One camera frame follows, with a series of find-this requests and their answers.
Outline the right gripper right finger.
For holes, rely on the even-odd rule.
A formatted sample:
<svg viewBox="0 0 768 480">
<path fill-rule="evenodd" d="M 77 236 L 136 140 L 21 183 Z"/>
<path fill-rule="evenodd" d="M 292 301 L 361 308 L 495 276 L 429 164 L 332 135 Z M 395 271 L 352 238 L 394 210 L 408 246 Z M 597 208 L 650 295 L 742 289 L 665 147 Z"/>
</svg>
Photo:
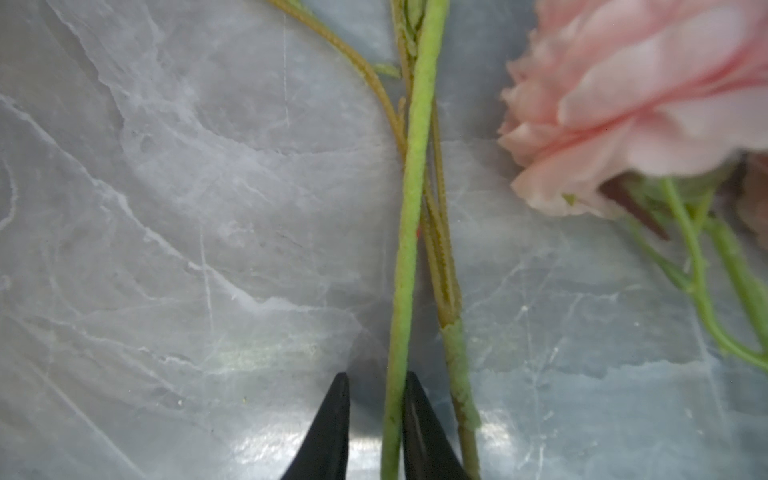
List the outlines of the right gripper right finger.
<svg viewBox="0 0 768 480">
<path fill-rule="evenodd" d="M 403 395 L 403 456 L 407 480 L 469 480 L 413 371 Z"/>
</svg>

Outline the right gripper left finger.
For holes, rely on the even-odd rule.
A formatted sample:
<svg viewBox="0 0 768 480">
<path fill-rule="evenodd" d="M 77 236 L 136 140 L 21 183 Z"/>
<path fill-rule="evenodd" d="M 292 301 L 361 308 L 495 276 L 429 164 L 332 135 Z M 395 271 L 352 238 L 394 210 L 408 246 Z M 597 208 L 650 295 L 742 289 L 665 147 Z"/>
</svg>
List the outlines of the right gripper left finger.
<svg viewBox="0 0 768 480">
<path fill-rule="evenodd" d="M 345 480 L 349 454 L 350 381 L 338 373 L 282 480 Z"/>
</svg>

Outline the white ranunculus spray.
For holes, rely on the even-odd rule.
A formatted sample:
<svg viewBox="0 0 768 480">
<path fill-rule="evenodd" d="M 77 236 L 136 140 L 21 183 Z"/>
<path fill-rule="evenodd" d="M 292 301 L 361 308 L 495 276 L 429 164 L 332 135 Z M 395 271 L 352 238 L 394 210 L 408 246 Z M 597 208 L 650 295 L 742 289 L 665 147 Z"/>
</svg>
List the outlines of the white ranunculus spray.
<svg viewBox="0 0 768 480">
<path fill-rule="evenodd" d="M 402 205 L 383 418 L 380 465 L 382 479 L 399 477 L 403 398 L 417 269 L 417 230 L 422 208 L 437 63 L 449 8 L 448 1 L 425 3 L 408 103 Z"/>
</svg>

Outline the yellow rose flower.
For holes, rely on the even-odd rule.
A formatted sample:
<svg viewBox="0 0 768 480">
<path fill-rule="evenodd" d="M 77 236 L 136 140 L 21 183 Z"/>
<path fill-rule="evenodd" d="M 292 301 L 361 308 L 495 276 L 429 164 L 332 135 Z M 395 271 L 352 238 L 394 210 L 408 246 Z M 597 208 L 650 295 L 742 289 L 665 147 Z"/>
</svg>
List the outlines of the yellow rose flower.
<svg viewBox="0 0 768 480">
<path fill-rule="evenodd" d="M 398 67 L 369 63 L 341 40 L 300 1 L 277 1 L 275 7 L 301 22 L 335 47 L 362 76 L 384 108 L 403 160 L 406 154 L 407 115 L 417 43 L 422 29 L 425 3 L 391 2 L 394 37 L 400 57 Z M 447 213 L 440 126 L 434 97 L 429 129 L 422 208 L 417 230 L 418 248 L 426 251 L 437 317 L 445 350 L 450 396 L 458 422 L 461 458 L 470 478 L 480 476 L 476 431 L 480 426 L 469 377 L 463 336 L 462 294 L 456 275 Z"/>
</svg>

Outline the pink carnation spray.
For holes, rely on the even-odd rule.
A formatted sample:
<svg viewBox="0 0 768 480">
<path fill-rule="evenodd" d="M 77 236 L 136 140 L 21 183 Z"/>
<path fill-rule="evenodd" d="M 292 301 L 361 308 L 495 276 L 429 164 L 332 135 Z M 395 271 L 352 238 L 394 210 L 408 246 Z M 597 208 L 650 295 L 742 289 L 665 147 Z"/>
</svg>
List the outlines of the pink carnation spray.
<svg viewBox="0 0 768 480">
<path fill-rule="evenodd" d="M 763 1 L 539 1 L 528 51 L 511 61 L 500 145 L 521 170 L 513 191 L 550 216 L 627 215 L 660 238 L 680 227 L 684 272 L 654 262 L 688 293 L 716 343 L 759 368 L 717 321 L 699 237 L 720 254 L 760 344 L 767 287 L 713 211 L 744 172 L 737 216 L 767 242 L 767 5 Z"/>
</svg>

